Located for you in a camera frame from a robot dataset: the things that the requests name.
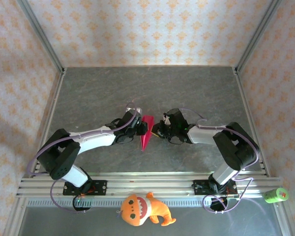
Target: orange pattern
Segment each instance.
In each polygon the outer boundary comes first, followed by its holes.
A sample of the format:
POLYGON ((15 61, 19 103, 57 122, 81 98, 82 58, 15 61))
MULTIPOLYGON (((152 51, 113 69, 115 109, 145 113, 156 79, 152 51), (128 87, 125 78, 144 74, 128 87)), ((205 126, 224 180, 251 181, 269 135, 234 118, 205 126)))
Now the orange pattern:
POLYGON ((290 192, 295 222, 295 0, 280 6, 241 79, 271 172, 290 192))
POLYGON ((37 151, 39 127, 56 73, 17 1, 1 0, 0 236, 25 167, 37 151))
POLYGON ((66 67, 235 66, 271 2, 29 1, 66 67))

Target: red object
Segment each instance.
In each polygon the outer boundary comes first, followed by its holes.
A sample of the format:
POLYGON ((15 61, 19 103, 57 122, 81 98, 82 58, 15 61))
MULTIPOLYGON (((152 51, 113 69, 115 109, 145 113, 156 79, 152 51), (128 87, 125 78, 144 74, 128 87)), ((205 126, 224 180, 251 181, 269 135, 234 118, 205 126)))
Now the red object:
POLYGON ((147 123, 147 133, 141 136, 141 146, 142 151, 144 151, 148 145, 148 142, 152 136, 152 128, 154 125, 154 117, 153 116, 143 116, 142 121, 147 123))

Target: metal base plate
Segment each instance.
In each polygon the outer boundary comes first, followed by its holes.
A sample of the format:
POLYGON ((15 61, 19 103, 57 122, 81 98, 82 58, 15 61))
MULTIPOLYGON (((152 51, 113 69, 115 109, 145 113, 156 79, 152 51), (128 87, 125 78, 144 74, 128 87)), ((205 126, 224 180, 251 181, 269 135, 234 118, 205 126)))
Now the metal base plate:
MULTIPOLYGON (((200 185, 200 186, 209 186, 208 185, 208 180, 207 179, 196 179, 193 181, 193 184, 196 186, 196 185, 200 185)), ((216 193, 213 193, 211 190, 209 190, 209 188, 194 188, 194 192, 195 192, 195 195, 209 195, 209 194, 216 194, 216 193)), ((232 194, 232 195, 237 195, 238 192, 237 192, 237 186, 236 186, 236 183, 233 181, 233 180, 230 180, 226 186, 225 186, 225 189, 218 193, 219 195, 229 195, 229 194, 232 194)))
MULTIPOLYGON (((89 196, 105 196, 107 189, 106 180, 93 180, 91 188, 94 188, 95 191, 88 193, 89 196)), ((65 196, 77 196, 80 194, 80 191, 72 183, 65 182, 63 187, 63 195, 65 196)))

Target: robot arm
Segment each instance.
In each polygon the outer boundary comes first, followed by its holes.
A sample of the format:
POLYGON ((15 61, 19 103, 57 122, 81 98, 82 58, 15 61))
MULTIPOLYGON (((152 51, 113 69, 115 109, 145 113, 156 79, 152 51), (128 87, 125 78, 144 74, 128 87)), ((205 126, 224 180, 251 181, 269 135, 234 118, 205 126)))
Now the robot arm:
POLYGON ((119 144, 127 138, 133 139, 134 135, 144 135, 148 130, 148 126, 142 121, 141 112, 140 108, 137 109, 136 113, 133 109, 127 109, 123 118, 117 118, 99 129, 82 133, 67 132, 64 129, 59 129, 44 146, 61 138, 72 137, 72 139, 52 146, 38 157, 38 161, 52 179, 64 179, 76 188, 76 192, 85 193, 91 188, 92 180, 83 169, 73 164, 76 157, 82 152, 93 148, 119 144), (129 125, 114 131, 124 126, 134 115, 135 117, 129 125))
POLYGON ((224 162, 210 175, 208 186, 205 186, 210 189, 210 194, 216 194, 225 190, 226 184, 237 172, 256 160, 253 148, 244 139, 228 130, 244 136, 259 152, 257 144, 238 123, 231 122, 219 127, 188 124, 178 108, 164 113, 163 120, 153 127, 152 133, 168 141, 178 137, 183 143, 217 145, 224 162))

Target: orange stuffed toy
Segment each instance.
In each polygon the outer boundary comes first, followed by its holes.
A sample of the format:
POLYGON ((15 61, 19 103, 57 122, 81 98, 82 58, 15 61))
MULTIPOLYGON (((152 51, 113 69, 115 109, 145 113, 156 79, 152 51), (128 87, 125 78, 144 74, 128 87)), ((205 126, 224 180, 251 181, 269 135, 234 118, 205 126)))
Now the orange stuffed toy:
POLYGON ((148 193, 146 197, 132 194, 122 203, 119 214, 125 222, 133 226, 142 225, 148 217, 154 224, 158 224, 157 216, 162 216, 164 218, 162 226, 176 221, 172 218, 168 206, 155 199, 153 193, 148 193))

